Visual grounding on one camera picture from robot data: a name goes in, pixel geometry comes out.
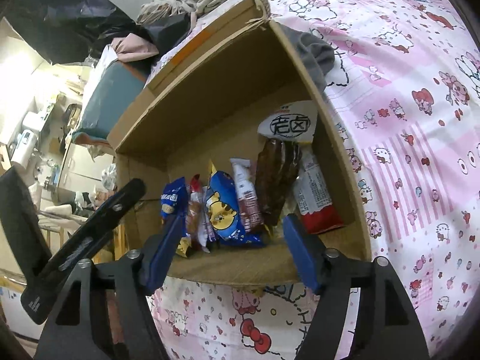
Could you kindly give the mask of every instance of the snack package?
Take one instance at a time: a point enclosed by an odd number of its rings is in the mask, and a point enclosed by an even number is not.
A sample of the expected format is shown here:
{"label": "snack package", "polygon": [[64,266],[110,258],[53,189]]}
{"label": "snack package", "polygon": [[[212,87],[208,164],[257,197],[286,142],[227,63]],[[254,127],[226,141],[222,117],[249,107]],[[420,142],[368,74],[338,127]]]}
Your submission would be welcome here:
{"label": "snack package", "polygon": [[208,210],[207,210],[207,207],[205,206],[205,203],[207,201],[207,191],[208,191],[208,187],[203,187],[203,200],[202,200],[203,201],[203,215],[205,217],[204,221],[205,221],[205,227],[206,227],[206,233],[207,233],[208,240],[210,242],[215,242],[217,240],[217,235],[213,231],[212,224],[210,223],[210,219],[208,218]]}
{"label": "snack package", "polygon": [[167,219],[169,215],[175,214],[179,206],[187,204],[188,196],[184,177],[177,178],[175,181],[165,185],[161,202],[163,220]]}
{"label": "snack package", "polygon": [[293,183],[293,194],[308,233],[318,234],[343,226],[311,145],[301,146],[300,169]]}
{"label": "snack package", "polygon": [[198,221],[202,210],[202,185],[200,175],[195,175],[190,180],[190,197],[188,199],[187,217],[185,226],[187,233],[195,235],[198,231]]}
{"label": "snack package", "polygon": [[200,244],[200,247],[206,253],[210,253],[210,251],[207,249],[207,242],[209,240],[209,237],[208,237],[208,227],[209,226],[210,226],[210,229],[213,233],[212,226],[210,225],[210,222],[208,221],[208,218],[207,218],[207,214],[206,214],[206,211],[205,211],[205,205],[202,204],[202,209],[200,211],[200,217],[198,219],[196,241]]}
{"label": "snack package", "polygon": [[302,153],[295,142],[270,138],[258,154],[255,190],[265,224],[275,226],[298,176]]}
{"label": "snack package", "polygon": [[233,167],[240,220],[247,233],[258,233],[263,230],[263,218],[258,207],[255,185],[251,182],[250,160],[231,158],[230,162]]}
{"label": "snack package", "polygon": [[317,127],[318,111],[312,100],[282,105],[258,126],[258,133],[298,143],[312,143]]}
{"label": "snack package", "polygon": [[211,164],[205,206],[215,233],[226,245],[263,246],[262,240],[247,234],[240,220],[239,205],[232,177]]}
{"label": "snack package", "polygon": [[[188,193],[185,185],[185,178],[181,177],[175,181],[165,185],[161,197],[162,203],[162,221],[169,217],[169,215],[180,215],[183,217],[183,223],[186,223],[187,209],[188,209]],[[191,247],[191,238],[187,234],[186,225],[183,228],[183,237],[177,246],[177,254],[182,257],[187,257]]]}

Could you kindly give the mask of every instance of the bed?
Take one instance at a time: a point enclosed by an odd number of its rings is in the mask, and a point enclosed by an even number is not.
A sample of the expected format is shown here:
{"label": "bed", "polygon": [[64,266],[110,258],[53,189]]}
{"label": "bed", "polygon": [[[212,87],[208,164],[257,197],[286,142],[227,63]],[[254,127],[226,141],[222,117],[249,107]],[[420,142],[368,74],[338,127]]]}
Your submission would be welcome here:
{"label": "bed", "polygon": [[[147,82],[239,1],[200,17]],[[465,16],[449,0],[269,3],[276,21],[335,50],[325,101],[357,177],[372,254],[395,267],[434,355],[480,281],[480,54]],[[353,289],[338,359],[349,353],[358,299]],[[172,359],[293,359],[317,301],[302,284],[260,297],[168,277],[150,305]]]}

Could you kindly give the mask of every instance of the white appliance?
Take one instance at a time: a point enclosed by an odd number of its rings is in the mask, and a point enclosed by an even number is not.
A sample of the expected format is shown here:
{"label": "white appliance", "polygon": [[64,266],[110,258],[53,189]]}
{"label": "white appliance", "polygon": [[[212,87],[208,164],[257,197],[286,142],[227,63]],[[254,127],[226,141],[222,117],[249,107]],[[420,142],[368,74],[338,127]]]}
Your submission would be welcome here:
{"label": "white appliance", "polygon": [[25,130],[22,133],[22,136],[10,160],[12,166],[15,166],[20,171],[26,171],[28,161],[30,161],[30,156],[33,153],[37,139],[37,135],[35,135],[31,130]]}
{"label": "white appliance", "polygon": [[33,131],[36,135],[39,135],[44,125],[45,120],[42,118],[42,115],[30,111],[27,112],[22,122],[24,130]]}

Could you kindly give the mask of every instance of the red bow print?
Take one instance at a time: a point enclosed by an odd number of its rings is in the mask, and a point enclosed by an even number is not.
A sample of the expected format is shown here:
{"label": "red bow print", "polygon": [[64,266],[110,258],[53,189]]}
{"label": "red bow print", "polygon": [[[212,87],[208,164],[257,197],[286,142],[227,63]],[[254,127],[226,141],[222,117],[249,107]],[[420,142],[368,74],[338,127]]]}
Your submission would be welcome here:
{"label": "red bow print", "polygon": [[253,342],[255,342],[255,350],[264,355],[268,352],[272,346],[272,339],[268,334],[260,333],[260,330],[255,327],[254,321],[250,318],[243,320],[240,325],[240,332],[246,337],[250,337]]}

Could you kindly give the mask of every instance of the hello kitty print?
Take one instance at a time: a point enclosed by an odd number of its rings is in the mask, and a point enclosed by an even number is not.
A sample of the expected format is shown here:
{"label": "hello kitty print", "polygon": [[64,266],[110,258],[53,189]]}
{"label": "hello kitty print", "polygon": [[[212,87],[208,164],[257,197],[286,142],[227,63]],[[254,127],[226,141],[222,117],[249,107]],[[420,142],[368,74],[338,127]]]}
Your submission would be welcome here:
{"label": "hello kitty print", "polygon": [[[241,0],[200,17],[178,50]],[[462,323],[480,282],[480,53],[448,0],[269,0],[274,20],[334,49],[324,98],[365,211],[430,354]],[[301,284],[261,297],[167,278],[150,300],[172,359],[294,359],[318,302]],[[349,310],[337,359],[349,354]]]}

